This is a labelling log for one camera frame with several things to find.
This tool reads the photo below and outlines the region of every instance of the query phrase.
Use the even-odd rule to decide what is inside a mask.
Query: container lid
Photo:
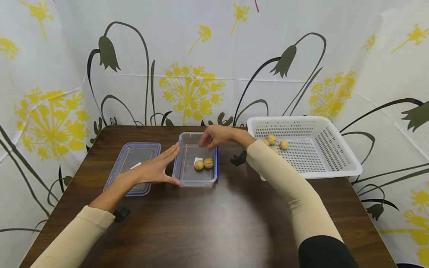
[[[139,166],[144,161],[157,157],[161,152],[161,144],[154,142],[129,142],[122,147],[115,165],[110,172],[109,179],[104,186],[104,190],[112,184],[113,180],[127,170]],[[150,184],[138,184],[134,186],[126,196],[145,196],[151,190]]]
[[[200,148],[198,143],[203,132],[183,132],[179,136],[180,151],[174,161],[172,177],[180,180],[180,187],[210,187],[218,178],[218,148],[211,152]],[[212,158],[214,166],[211,169],[196,170],[197,160]]]

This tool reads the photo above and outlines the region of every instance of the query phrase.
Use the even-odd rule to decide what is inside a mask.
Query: wooden table
[[[159,142],[162,151],[186,131],[203,127],[108,126],[100,133],[21,267],[29,267],[83,206],[103,190],[127,142]],[[235,144],[219,148],[220,176],[210,189],[152,185],[147,196],[126,197],[131,214],[112,224],[82,267],[298,267],[288,210],[248,165],[235,167]],[[172,172],[172,163],[167,174]],[[346,178],[314,179],[346,245],[361,268],[396,267]]]

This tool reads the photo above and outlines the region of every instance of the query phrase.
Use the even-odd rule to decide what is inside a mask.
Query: paper tag
[[[196,161],[198,161],[198,160],[201,160],[201,161],[202,161],[202,158],[195,157],[195,160],[194,160],[193,164],[195,165],[195,162],[196,162]]]
[[[142,162],[138,162],[137,164],[135,164],[132,168],[130,168],[130,169],[133,169],[133,168],[135,168],[135,167],[138,167],[139,165],[141,165],[142,164]]]

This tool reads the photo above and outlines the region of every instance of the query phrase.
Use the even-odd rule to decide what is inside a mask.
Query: white plastic basket
[[[322,116],[252,117],[250,135],[274,135],[279,154],[306,179],[358,176],[362,165],[331,121]],[[280,141],[289,142],[288,150]]]

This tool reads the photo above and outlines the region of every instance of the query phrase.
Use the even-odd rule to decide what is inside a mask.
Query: yellow flower print
[[[86,122],[89,119],[88,112],[85,110],[77,111],[75,114],[78,120],[81,122]],[[67,113],[65,113],[64,111],[61,111],[61,116],[57,117],[57,119],[63,120],[66,117],[67,117]]]
[[[211,99],[210,99],[210,101],[213,103],[213,104],[217,104],[217,105],[221,105],[220,103],[219,103],[219,101],[220,100],[223,100],[223,99],[221,99],[221,98],[219,98],[220,96],[223,96],[223,93],[221,94],[221,95],[219,95],[219,94],[212,94],[211,95]]]
[[[15,56],[18,54],[19,49],[15,46],[15,44],[6,38],[0,38],[0,51],[4,51],[9,59],[15,59]]]
[[[417,256],[419,257],[421,265],[429,266],[429,248],[421,247],[417,249]]]
[[[398,49],[400,49],[403,45],[405,45],[410,41],[416,41],[416,45],[421,44],[423,40],[420,40],[420,38],[426,38],[426,36],[429,35],[429,29],[425,29],[424,31],[422,31],[422,29],[419,28],[419,25],[415,24],[414,30],[411,33],[408,33],[407,35],[408,35],[408,39],[405,40],[405,42],[403,42],[402,44],[400,44],[399,47],[393,49],[391,54],[397,51]]]
[[[170,86],[170,83],[168,82],[166,77],[161,77],[159,81],[159,86],[165,89],[165,87]]]
[[[374,44],[375,44],[375,35],[371,36],[371,38],[369,38],[366,41],[366,45],[364,45],[360,49],[365,48],[366,50],[370,50]]]
[[[411,193],[413,194],[411,199],[414,200],[411,204],[413,206],[417,205],[417,210],[421,215],[423,215],[416,215],[411,209],[405,212],[403,217],[406,219],[406,222],[412,224],[414,228],[382,230],[380,231],[380,234],[409,233],[411,235],[411,239],[417,245],[421,246],[416,252],[420,265],[429,266],[429,213],[426,211],[428,196],[423,190],[418,192],[411,191]]]
[[[192,51],[193,47],[196,45],[196,43],[201,39],[201,43],[205,43],[207,40],[211,39],[211,30],[209,27],[204,26],[204,25],[200,25],[199,26],[200,31],[198,31],[199,37],[198,39],[195,41],[195,43],[191,46],[189,52],[188,52],[188,56],[190,55],[190,52]]]
[[[411,202],[413,206],[429,206],[429,195],[424,190],[420,190],[419,192],[411,191],[411,193],[413,194],[411,199],[414,200],[414,202]]]
[[[417,227],[429,230],[429,226],[427,225],[429,219],[422,216],[417,216],[411,209],[405,212],[404,218],[406,219],[407,223],[412,223]]]
[[[83,140],[89,135],[84,122],[88,112],[78,110],[82,105],[82,94],[66,97],[61,90],[42,94],[38,87],[24,95],[20,105],[14,106],[20,120],[17,129],[23,131],[22,143],[29,152],[37,149],[41,160],[59,159],[70,150],[85,149]]]
[[[233,16],[236,18],[236,21],[234,22],[234,26],[233,29],[231,30],[231,36],[233,35],[234,29],[236,28],[237,22],[239,20],[243,20],[243,22],[246,22],[247,17],[245,17],[244,15],[249,14],[249,6],[243,6],[243,8],[240,8],[236,3],[234,3],[234,7],[236,8],[236,11],[234,12]]]
[[[174,76],[168,77],[169,81],[160,80],[160,88],[167,89],[163,92],[163,98],[169,103],[176,102],[173,105],[175,112],[183,112],[183,125],[187,117],[193,117],[196,121],[201,121],[204,115],[211,115],[212,104],[220,104],[222,94],[212,94],[208,99],[210,92],[221,90],[225,86],[223,81],[215,82],[215,75],[204,72],[203,66],[182,67],[177,63],[172,64],[173,70],[170,71]]]
[[[312,115],[321,115],[327,118],[335,117],[347,99],[351,98],[351,89],[354,85],[354,72],[347,75],[339,72],[334,79],[326,78],[322,83],[315,84],[310,90],[312,95],[307,100]]]
[[[48,18],[51,21],[53,21],[54,17],[51,14],[48,14],[49,8],[46,2],[38,1],[37,6],[33,6],[32,4],[28,4],[24,1],[21,1],[21,4],[28,7],[30,11],[30,17],[37,18],[37,20],[39,21],[39,26],[42,29],[43,38],[45,38],[45,40],[48,40],[48,37],[46,36],[46,32],[45,32],[45,26],[43,25],[43,20]]]

